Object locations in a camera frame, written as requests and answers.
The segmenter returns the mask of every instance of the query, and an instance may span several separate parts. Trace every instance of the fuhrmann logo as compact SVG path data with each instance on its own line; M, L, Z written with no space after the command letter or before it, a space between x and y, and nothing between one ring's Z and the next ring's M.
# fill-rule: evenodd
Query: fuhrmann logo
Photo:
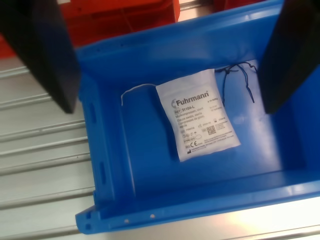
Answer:
M197 95L197 96L192 96L192 97L189 97L189 98L184 98L183 100L177 100L176 98L172 100L171 102L171 106L176 109L179 107L179 105L184 105L184 104L188 104L188 103L192 103L194 101L197 101L199 99L203 99L203 98L206 98L206 97L209 97L209 93L208 91L206 91L205 93L203 94L200 94L200 95Z
M173 99L172 102L171 102L171 106L176 109L177 108L177 105L176 105L176 99Z

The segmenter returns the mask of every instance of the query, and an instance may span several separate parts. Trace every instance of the bin handle hole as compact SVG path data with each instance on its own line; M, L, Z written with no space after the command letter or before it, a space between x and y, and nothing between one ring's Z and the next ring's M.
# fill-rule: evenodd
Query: bin handle hole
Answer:
M96 124L97 123L97 116L96 116L96 110L95 110L95 106L90 103L90 114L91 114L91 121L93 124Z
M105 164L100 162L100 175L101 175L101 182L103 185L106 184L106 172L105 172Z

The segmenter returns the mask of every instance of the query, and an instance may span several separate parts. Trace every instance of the black panel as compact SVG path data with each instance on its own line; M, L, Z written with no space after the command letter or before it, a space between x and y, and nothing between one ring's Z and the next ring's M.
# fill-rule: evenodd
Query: black panel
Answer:
M0 0L0 31L59 106L72 113L81 71L57 0Z
M320 0L287 0L258 70L264 108L274 113L320 63Z

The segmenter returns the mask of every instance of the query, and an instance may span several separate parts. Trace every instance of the bin floor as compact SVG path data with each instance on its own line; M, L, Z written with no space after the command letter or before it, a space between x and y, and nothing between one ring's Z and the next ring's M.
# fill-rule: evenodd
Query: bin floor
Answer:
M290 104L281 115L265 114L255 70L243 67L255 103L241 71L230 73L225 85L225 109L241 145L184 162L156 88L126 93L121 111L138 199L305 166ZM224 75L215 74L220 94Z

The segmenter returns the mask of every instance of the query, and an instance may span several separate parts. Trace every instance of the gray metal surface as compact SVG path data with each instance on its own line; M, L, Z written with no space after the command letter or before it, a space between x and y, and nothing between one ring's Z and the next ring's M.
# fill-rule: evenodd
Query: gray metal surface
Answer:
M180 21L212 11L181 3ZM83 235L75 214L94 204L93 190L81 103L63 113L18 59L0 60L0 240L320 239L320 197Z

